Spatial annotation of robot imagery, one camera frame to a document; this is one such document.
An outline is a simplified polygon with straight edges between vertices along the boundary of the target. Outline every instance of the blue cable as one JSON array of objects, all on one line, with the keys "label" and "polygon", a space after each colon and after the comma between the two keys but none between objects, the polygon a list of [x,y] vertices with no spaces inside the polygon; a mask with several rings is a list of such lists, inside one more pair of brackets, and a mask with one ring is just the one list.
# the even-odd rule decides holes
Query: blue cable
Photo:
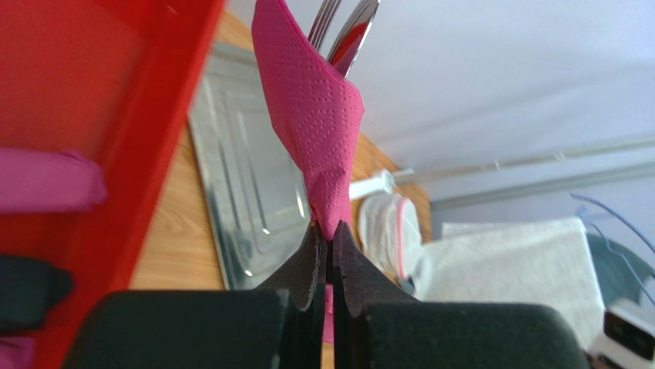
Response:
[{"label": "blue cable", "polygon": [[[643,233],[641,233],[637,229],[637,227],[635,227],[632,223],[630,223],[630,221],[628,221],[626,218],[624,218],[623,216],[621,216],[620,214],[618,214],[617,212],[612,210],[610,207],[606,206],[605,204],[603,204],[602,202],[600,202],[598,200],[588,198],[587,196],[582,196],[582,195],[579,195],[579,194],[570,194],[570,195],[571,195],[572,198],[574,198],[576,200],[586,201],[586,202],[590,202],[591,204],[595,204],[596,206],[599,206],[602,209],[604,209],[605,211],[607,211],[608,213],[612,214],[615,218],[620,220],[623,224],[625,224],[628,228],[630,228],[635,234],[637,234],[637,236],[639,236],[639,238],[641,238],[642,241],[644,241],[648,245],[648,247],[650,247],[650,249],[653,252],[655,252],[655,246],[653,246],[653,243],[650,242],[650,240],[645,235],[643,235]],[[610,244],[610,240],[605,236],[605,234],[594,223],[591,223],[588,220],[585,221],[583,219],[583,216],[585,215],[586,211],[587,211],[587,208],[583,206],[583,207],[579,208],[576,211],[576,216],[579,217],[583,221],[583,223],[586,223],[586,224],[590,225],[591,227],[593,227],[596,230],[596,232],[598,232],[598,234],[600,234],[600,236],[605,241],[605,248],[607,248],[607,250],[609,252],[611,252],[612,254],[614,254],[614,255],[618,256],[619,258],[623,259],[623,262],[626,263],[627,267],[630,269],[630,272],[632,272],[632,275],[634,276],[634,279],[636,279],[637,283],[639,283],[639,285],[641,286],[641,290],[648,297],[650,302],[653,305],[655,305],[655,298],[653,298],[653,296],[650,295],[650,293],[646,289],[646,286],[639,279],[639,275],[637,274],[637,272],[632,267],[632,264],[630,264],[630,261],[627,260],[626,256],[623,255],[622,253],[620,253],[619,251],[616,251],[616,250],[614,250],[612,248],[612,246]]]}]

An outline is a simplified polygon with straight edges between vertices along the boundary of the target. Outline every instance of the red container wall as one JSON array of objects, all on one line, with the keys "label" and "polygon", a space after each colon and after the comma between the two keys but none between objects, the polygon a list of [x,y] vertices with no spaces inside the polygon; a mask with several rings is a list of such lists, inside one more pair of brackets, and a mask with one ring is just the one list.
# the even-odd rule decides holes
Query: red container wall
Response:
[{"label": "red container wall", "polygon": [[0,147],[80,151],[109,192],[87,214],[0,215],[0,254],[75,279],[33,333],[36,367],[59,367],[89,309],[128,286],[222,2],[0,2]]}]

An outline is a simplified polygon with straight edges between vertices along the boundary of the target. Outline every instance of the wooden surface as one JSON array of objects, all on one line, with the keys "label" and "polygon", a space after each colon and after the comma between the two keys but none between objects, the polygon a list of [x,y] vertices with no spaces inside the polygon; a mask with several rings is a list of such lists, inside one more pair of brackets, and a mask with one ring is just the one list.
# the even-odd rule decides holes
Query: wooden surface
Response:
[{"label": "wooden surface", "polygon": [[[250,31],[229,13],[224,14],[215,38],[252,50]],[[352,180],[368,178],[382,168],[397,170],[386,155],[359,135]],[[427,194],[415,185],[404,186],[397,191],[412,200],[421,223],[421,234],[425,241],[431,240]],[[361,201],[351,203],[355,223],[360,204]],[[353,224],[353,229],[357,229],[356,224]],[[132,276],[131,288],[224,289],[188,127],[180,137]],[[323,367],[334,367],[334,348],[330,344],[324,344]]]}]

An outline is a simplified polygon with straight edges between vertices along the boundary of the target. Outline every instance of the silverware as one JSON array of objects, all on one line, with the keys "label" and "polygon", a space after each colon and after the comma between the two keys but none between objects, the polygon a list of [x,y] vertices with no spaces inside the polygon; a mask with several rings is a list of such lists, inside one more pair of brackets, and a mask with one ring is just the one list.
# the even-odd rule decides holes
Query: silverware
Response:
[{"label": "silverware", "polygon": [[325,35],[328,33],[328,28],[330,28],[330,24],[334,18],[334,13],[337,12],[340,4],[341,0],[323,0],[321,8],[318,9],[314,24],[309,31],[308,39],[312,46],[319,52],[321,51]]},{"label": "silverware", "polygon": [[332,45],[327,61],[344,77],[359,54],[379,5],[380,0],[361,0]]}]

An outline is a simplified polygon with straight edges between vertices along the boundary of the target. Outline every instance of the black and white device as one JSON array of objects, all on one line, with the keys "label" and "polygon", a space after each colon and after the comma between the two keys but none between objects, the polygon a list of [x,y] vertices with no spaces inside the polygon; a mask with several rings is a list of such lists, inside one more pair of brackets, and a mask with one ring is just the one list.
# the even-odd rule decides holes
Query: black and white device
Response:
[{"label": "black and white device", "polygon": [[655,314],[620,299],[605,312],[603,333],[590,351],[610,367],[655,368]]}]

